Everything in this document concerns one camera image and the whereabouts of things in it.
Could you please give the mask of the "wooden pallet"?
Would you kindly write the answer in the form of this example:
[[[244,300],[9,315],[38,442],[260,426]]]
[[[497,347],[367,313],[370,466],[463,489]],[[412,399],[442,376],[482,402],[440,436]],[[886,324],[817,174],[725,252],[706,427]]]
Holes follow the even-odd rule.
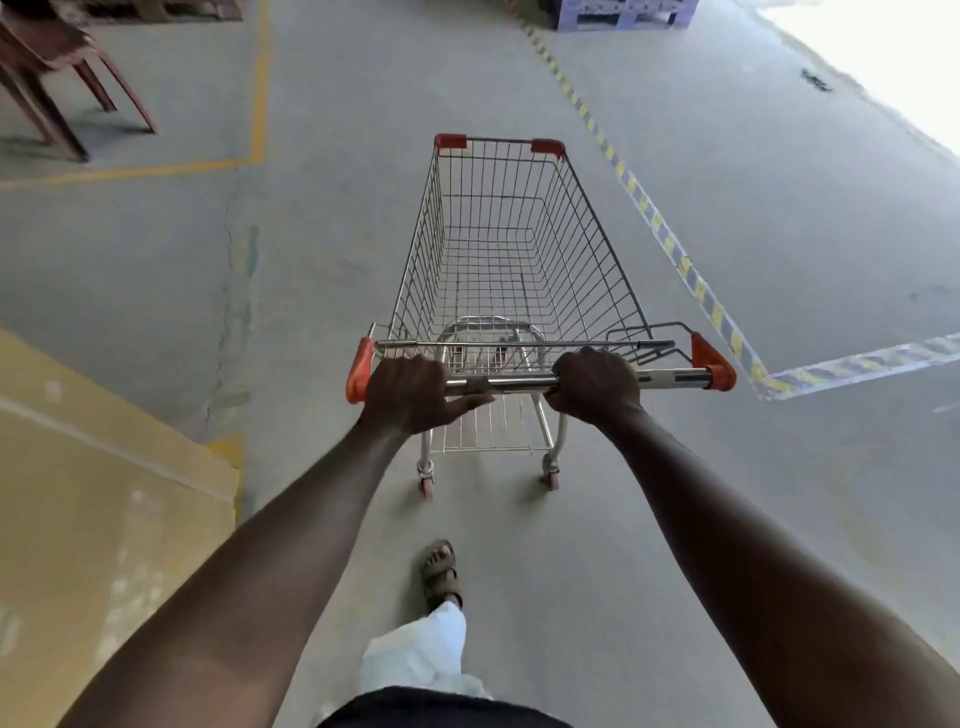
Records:
[[[242,22],[251,0],[51,0],[79,26]]]

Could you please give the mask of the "person's left forearm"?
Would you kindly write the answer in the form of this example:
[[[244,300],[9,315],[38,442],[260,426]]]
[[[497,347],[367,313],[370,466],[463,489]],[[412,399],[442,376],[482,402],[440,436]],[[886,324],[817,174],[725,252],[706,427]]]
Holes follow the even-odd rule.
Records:
[[[272,728],[412,433],[364,412],[126,640],[56,728]]]

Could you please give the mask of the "white trouser leg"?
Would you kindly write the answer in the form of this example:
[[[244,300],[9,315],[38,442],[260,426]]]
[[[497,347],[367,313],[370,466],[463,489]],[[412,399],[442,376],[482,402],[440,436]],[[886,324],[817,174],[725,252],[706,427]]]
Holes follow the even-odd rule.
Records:
[[[447,603],[374,638],[361,659],[354,698],[385,688],[408,687],[494,699],[479,678],[463,671],[466,637],[463,609]]]

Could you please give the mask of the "dark shirt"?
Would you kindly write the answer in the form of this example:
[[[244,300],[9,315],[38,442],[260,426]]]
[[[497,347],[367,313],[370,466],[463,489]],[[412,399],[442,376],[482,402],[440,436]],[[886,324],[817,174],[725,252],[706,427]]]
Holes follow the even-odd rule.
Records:
[[[438,690],[391,686],[354,697],[316,728],[573,728],[543,711]]]

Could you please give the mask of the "blue plastic pallet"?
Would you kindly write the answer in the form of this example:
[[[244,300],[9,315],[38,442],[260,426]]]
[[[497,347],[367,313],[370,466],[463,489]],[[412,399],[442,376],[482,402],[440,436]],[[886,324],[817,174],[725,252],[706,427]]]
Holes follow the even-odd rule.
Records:
[[[558,32],[686,29],[701,0],[535,0]]]

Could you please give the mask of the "brown sandal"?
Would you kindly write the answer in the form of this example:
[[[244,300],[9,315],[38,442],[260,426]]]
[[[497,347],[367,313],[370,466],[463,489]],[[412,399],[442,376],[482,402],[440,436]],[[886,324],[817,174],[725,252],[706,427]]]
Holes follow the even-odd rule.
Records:
[[[419,568],[419,579],[429,612],[448,603],[463,609],[457,560],[449,540],[438,539],[427,546]]]

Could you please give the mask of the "metal wire shopping cart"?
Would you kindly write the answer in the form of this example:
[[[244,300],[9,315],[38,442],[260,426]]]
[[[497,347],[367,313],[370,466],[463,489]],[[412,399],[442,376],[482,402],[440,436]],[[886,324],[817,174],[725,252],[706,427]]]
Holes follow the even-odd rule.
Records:
[[[393,309],[360,340],[347,401],[364,401],[382,360],[438,360],[450,398],[479,385],[496,401],[420,436],[422,496],[435,457],[467,452],[539,455],[555,491],[569,420],[544,395],[556,360],[583,347],[623,358],[646,390],[738,382],[702,334],[647,318],[561,141],[436,134]]]

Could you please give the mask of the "person's left hand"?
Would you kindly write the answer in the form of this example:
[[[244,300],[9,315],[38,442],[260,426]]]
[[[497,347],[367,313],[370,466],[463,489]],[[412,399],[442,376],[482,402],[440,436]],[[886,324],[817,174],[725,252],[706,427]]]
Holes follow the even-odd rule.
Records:
[[[366,384],[359,422],[406,438],[448,426],[445,403],[456,399],[446,394],[448,378],[447,365],[422,355],[384,359]]]

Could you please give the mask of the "person's right forearm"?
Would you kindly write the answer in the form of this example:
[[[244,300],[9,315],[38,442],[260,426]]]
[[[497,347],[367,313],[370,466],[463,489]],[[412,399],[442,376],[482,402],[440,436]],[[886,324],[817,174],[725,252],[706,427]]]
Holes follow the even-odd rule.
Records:
[[[960,728],[960,673],[810,556],[638,404],[586,417],[625,458],[777,728]]]

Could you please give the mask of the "person's right hand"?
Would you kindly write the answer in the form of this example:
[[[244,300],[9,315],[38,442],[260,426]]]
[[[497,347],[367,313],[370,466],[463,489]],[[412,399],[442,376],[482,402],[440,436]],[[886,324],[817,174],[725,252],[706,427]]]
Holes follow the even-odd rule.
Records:
[[[634,428],[643,416],[638,375],[617,354],[584,346],[562,354],[552,372],[557,382],[545,400],[559,414],[606,434]]]

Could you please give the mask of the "brown plastic chair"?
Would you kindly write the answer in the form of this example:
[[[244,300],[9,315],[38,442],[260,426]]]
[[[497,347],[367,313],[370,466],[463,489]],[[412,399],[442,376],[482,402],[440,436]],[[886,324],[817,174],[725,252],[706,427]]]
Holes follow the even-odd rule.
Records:
[[[127,82],[108,51],[87,31],[64,18],[30,17],[0,2],[0,87],[42,135],[46,143],[60,146],[73,161],[86,164],[90,154],[74,134],[53,98],[45,77],[73,70],[101,109],[117,112],[114,100],[93,71],[95,59],[109,72],[143,119],[146,130],[159,133],[138,93]]]

